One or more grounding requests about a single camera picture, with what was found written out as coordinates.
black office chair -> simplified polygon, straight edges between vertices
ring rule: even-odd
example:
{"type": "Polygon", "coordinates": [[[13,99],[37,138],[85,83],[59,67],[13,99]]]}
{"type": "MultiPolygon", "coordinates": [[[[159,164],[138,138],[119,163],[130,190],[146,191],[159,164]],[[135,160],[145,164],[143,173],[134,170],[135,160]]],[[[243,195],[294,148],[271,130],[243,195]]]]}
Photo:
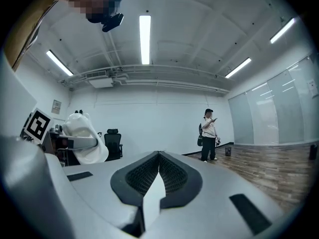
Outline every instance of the black office chair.
{"type": "Polygon", "coordinates": [[[105,146],[109,150],[109,156],[106,161],[120,159],[123,157],[122,144],[120,144],[122,135],[117,129],[108,129],[104,135],[105,146]]]}

